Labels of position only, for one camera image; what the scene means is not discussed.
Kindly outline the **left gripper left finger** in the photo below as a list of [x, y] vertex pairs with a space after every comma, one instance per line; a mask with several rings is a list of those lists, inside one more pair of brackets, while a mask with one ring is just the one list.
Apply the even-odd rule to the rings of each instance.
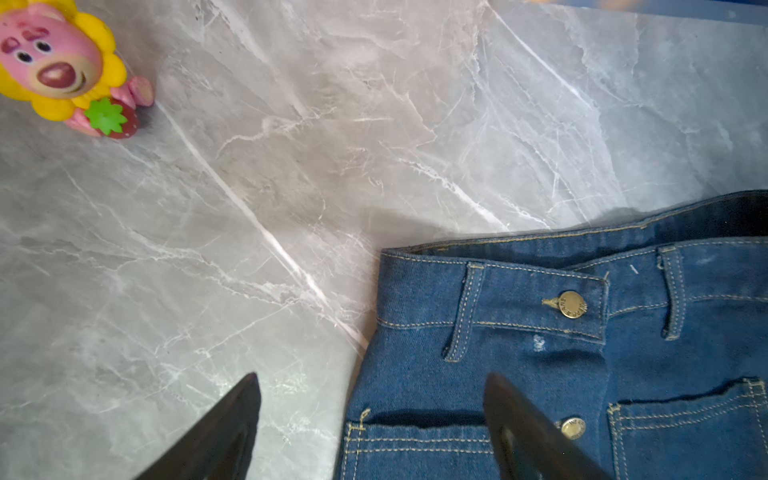
[[260, 407], [258, 377], [251, 372], [137, 478], [246, 478], [255, 446]]

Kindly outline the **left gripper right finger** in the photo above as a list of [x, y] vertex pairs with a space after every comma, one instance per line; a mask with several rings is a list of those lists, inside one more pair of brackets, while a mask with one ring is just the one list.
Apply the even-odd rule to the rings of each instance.
[[486, 378], [483, 410], [501, 479], [609, 477], [498, 373]]

